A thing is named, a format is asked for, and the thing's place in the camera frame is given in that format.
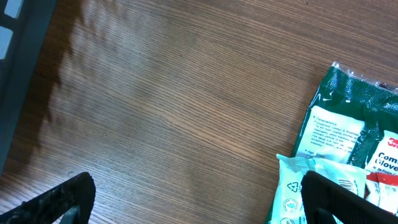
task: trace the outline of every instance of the white plastic packet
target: white plastic packet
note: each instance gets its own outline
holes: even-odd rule
[[[309,170],[364,197],[366,174],[369,173],[364,169],[320,158],[288,158],[279,154],[277,158],[280,165],[279,184],[272,207],[271,224],[307,223],[301,198],[301,181]]]
[[[364,126],[364,121],[314,106],[295,156],[346,164]]]
[[[379,206],[380,188],[376,173],[370,173],[366,177],[366,187],[369,191],[369,195],[366,197],[366,200],[373,205]]]
[[[398,176],[377,173],[380,187],[379,207],[397,214],[398,211]]]

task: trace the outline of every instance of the wood grain surface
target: wood grain surface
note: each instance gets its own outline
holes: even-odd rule
[[[397,83],[394,0],[58,0],[0,213],[88,171],[93,223],[263,223],[337,60]]]

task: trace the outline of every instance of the green packaging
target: green packaging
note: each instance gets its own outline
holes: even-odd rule
[[[389,144],[398,151],[397,111],[392,88],[333,62],[308,107],[292,157],[320,157],[372,169],[386,166],[383,160],[393,164],[388,168],[398,175],[398,152],[380,151]],[[272,206],[266,223],[271,216]]]

